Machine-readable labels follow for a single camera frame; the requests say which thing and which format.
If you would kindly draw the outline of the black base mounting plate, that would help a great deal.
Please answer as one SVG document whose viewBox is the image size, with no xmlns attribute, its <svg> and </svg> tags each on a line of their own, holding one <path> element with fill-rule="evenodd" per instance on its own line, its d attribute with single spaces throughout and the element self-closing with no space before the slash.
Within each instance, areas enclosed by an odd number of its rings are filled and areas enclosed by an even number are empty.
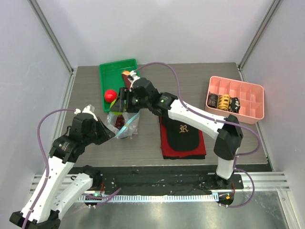
<svg viewBox="0 0 305 229">
<path fill-rule="evenodd" d="M 228 182 L 218 181 L 215 166 L 145 166 L 97 167 L 101 179 L 91 190 L 120 195 L 179 196 L 204 195 L 212 191 L 242 190 L 241 175 L 235 173 Z"/>
</svg>

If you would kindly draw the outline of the red toy apple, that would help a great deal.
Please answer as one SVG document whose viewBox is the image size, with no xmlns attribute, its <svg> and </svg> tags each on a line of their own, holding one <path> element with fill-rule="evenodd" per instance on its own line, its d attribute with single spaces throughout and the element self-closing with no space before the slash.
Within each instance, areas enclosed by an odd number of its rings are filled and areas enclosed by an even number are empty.
<svg viewBox="0 0 305 229">
<path fill-rule="evenodd" d="M 108 89 L 104 92 L 104 100 L 107 103 L 112 103 L 117 98 L 117 92 L 113 89 Z"/>
</svg>

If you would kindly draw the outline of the purple toy grapes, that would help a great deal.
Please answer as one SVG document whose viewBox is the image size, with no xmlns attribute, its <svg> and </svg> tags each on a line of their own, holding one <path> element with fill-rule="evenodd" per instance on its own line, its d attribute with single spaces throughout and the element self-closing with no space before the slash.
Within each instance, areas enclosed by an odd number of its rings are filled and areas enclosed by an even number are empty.
<svg viewBox="0 0 305 229">
<path fill-rule="evenodd" d="M 115 122 L 115 128 L 121 130 L 124 125 L 125 125 L 124 117 L 122 115 L 117 116 L 116 122 Z"/>
</svg>

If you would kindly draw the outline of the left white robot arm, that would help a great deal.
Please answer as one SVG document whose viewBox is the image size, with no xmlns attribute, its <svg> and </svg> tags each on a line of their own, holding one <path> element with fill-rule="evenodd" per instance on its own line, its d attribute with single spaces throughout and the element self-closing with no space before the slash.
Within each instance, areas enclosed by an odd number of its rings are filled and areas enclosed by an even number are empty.
<svg viewBox="0 0 305 229">
<path fill-rule="evenodd" d="M 47 156 L 46 169 L 38 186 L 22 210 L 13 212 L 10 222 L 22 229 L 57 229 L 69 208 L 88 189 L 97 190 L 102 183 L 99 170 L 84 166 L 69 186 L 59 192 L 62 182 L 78 157 L 90 144 L 101 145 L 115 134 L 89 107 L 76 109 L 72 124 L 57 138 Z"/>
</svg>

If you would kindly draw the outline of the aluminium frame post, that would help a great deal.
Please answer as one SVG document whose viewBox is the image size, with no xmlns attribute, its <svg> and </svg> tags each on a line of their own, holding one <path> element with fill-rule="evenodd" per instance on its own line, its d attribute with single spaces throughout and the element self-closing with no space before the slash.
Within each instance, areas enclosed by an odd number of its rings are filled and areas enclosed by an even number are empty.
<svg viewBox="0 0 305 229">
<path fill-rule="evenodd" d="M 252 55 L 254 49 L 256 48 L 257 44 L 259 43 L 260 39 L 262 38 L 264 32 L 266 31 L 268 25 L 270 24 L 272 18 L 276 14 L 278 8 L 282 4 L 282 0 L 273 0 L 271 5 L 269 6 L 266 14 L 264 15 L 257 31 L 255 32 L 254 37 L 252 38 L 246 52 L 244 53 L 240 63 L 238 64 L 238 70 L 242 71 L 245 67 L 246 63 L 248 62 L 250 56 Z"/>
<path fill-rule="evenodd" d="M 66 54 L 64 53 L 56 35 L 54 34 L 47 18 L 45 17 L 42 9 L 39 6 L 39 3 L 36 0 L 28 0 L 29 5 L 33 9 L 36 17 L 40 21 L 43 29 L 45 30 L 47 36 L 49 37 L 53 47 L 55 48 L 56 52 L 58 53 L 61 61 L 63 62 L 64 66 L 68 70 L 69 74 L 72 75 L 74 68 L 71 66 Z"/>
</svg>

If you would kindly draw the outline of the clear zip top bag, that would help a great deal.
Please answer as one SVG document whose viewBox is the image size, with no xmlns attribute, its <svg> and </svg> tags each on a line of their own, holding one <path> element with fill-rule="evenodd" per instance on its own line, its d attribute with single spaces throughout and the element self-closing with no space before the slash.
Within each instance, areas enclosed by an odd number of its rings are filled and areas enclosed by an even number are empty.
<svg viewBox="0 0 305 229">
<path fill-rule="evenodd" d="M 132 138 L 138 134 L 140 113 L 116 113 L 109 112 L 106 118 L 106 126 L 115 133 L 115 138 Z"/>
</svg>

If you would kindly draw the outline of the green plastic tray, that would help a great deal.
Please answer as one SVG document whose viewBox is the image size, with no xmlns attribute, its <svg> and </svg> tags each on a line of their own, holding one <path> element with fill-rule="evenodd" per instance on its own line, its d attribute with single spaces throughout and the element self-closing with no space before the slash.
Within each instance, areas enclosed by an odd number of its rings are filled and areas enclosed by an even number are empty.
<svg viewBox="0 0 305 229">
<path fill-rule="evenodd" d="M 102 63 L 99 65 L 101 97 L 103 111 L 110 111 L 110 104 L 104 99 L 107 90 L 112 89 L 117 93 L 121 87 L 124 87 L 122 72 L 124 70 L 132 71 L 138 68 L 136 59 L 126 59 L 116 62 Z"/>
</svg>

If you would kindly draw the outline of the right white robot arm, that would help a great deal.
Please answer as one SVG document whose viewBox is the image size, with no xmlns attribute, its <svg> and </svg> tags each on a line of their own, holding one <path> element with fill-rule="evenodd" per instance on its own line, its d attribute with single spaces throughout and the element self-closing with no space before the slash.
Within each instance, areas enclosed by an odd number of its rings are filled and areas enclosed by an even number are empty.
<svg viewBox="0 0 305 229">
<path fill-rule="evenodd" d="M 218 157 L 214 181 L 220 188 L 231 185 L 235 154 L 243 139 L 237 117 L 230 115 L 225 118 L 188 105 L 176 95 L 158 92 L 146 78 L 134 78 L 130 88 L 120 88 L 110 111 L 136 113 L 144 108 L 156 116 L 190 125 L 214 139 L 213 151 Z"/>
</svg>

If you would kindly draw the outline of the green toy fruit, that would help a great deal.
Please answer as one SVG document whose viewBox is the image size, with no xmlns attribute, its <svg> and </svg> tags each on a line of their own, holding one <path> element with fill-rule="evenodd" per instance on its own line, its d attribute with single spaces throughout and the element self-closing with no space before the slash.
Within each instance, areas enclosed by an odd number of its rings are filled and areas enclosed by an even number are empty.
<svg viewBox="0 0 305 229">
<path fill-rule="evenodd" d="M 116 103 L 116 100 L 113 100 L 110 104 L 110 112 L 113 114 L 113 115 L 122 115 L 122 112 L 119 112 L 118 111 L 118 108 L 116 107 L 115 105 Z"/>
</svg>

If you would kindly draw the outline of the left aluminium frame post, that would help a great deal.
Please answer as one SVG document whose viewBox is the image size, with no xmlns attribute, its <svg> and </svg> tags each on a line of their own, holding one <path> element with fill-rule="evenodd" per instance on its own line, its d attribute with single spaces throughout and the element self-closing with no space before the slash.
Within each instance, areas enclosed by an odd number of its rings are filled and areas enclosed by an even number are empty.
<svg viewBox="0 0 305 229">
<path fill-rule="evenodd" d="M 28 0 L 29 5 L 33 9 L 36 17 L 40 21 L 43 29 L 45 30 L 47 36 L 49 37 L 53 47 L 55 48 L 56 52 L 58 53 L 61 61 L 63 62 L 64 66 L 68 70 L 69 74 L 72 75 L 74 68 L 71 66 L 66 54 L 64 53 L 56 35 L 54 34 L 47 18 L 45 17 L 42 9 L 39 6 L 39 3 L 36 0 Z"/>
</svg>

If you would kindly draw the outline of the right aluminium frame post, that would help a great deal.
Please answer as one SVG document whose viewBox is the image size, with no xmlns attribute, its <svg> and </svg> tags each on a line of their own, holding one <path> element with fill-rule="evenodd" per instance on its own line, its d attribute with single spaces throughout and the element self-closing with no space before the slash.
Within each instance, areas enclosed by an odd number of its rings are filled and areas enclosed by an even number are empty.
<svg viewBox="0 0 305 229">
<path fill-rule="evenodd" d="M 282 4 L 282 0 L 273 0 L 271 5 L 269 6 L 266 14 L 264 15 L 257 31 L 255 32 L 254 37 L 252 38 L 246 52 L 244 53 L 240 63 L 238 64 L 238 70 L 242 71 L 245 67 L 246 63 L 248 62 L 250 56 L 252 55 L 254 49 L 256 48 L 257 44 L 259 43 L 260 39 L 262 38 L 264 32 L 266 31 L 268 25 L 270 24 L 272 18 L 276 14 L 278 8 Z"/>
</svg>

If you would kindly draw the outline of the black embroidered cap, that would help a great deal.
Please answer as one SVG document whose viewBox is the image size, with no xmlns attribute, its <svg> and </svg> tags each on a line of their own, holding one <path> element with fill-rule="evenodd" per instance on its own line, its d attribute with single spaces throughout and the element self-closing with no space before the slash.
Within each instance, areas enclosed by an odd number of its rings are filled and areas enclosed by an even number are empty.
<svg viewBox="0 0 305 229">
<path fill-rule="evenodd" d="M 199 146 L 200 137 L 196 128 L 168 117 L 161 117 L 160 123 L 165 129 L 165 138 L 172 150 L 193 151 Z"/>
</svg>

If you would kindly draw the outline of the yellow tiger rolled sock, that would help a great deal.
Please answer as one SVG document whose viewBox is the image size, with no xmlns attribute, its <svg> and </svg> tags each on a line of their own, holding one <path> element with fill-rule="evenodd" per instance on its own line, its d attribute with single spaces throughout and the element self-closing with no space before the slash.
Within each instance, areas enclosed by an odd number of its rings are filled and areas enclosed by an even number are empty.
<svg viewBox="0 0 305 229">
<path fill-rule="evenodd" d="M 217 102 L 217 109 L 228 111 L 230 105 L 230 99 L 231 97 L 229 94 L 220 95 Z"/>
</svg>

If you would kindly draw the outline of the orange papaya slice toy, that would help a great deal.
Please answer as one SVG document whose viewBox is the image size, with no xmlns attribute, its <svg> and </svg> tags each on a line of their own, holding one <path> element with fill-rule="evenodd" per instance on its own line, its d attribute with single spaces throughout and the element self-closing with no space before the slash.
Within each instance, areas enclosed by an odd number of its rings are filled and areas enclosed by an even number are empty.
<svg viewBox="0 0 305 229">
<path fill-rule="evenodd" d="M 127 70 L 124 70 L 122 72 L 122 79 L 124 82 L 124 85 L 127 89 L 130 89 L 132 82 L 134 81 L 134 78 L 130 76 L 130 72 Z"/>
</svg>

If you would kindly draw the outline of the red and black folded cloth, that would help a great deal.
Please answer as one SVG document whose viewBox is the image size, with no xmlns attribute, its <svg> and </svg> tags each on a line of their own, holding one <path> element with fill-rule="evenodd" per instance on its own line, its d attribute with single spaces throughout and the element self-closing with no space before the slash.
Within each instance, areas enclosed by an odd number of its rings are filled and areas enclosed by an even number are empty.
<svg viewBox="0 0 305 229">
<path fill-rule="evenodd" d="M 186 151 L 186 152 L 178 152 L 172 150 L 165 138 L 165 129 L 161 126 L 159 117 L 159 124 L 160 124 L 160 137 L 161 137 L 161 151 L 164 159 L 205 159 L 206 156 L 206 149 L 205 149 L 205 143 L 204 143 L 204 137 L 200 130 L 199 131 L 199 137 L 200 137 L 200 143 L 199 146 L 193 150 L 193 151 Z"/>
</svg>

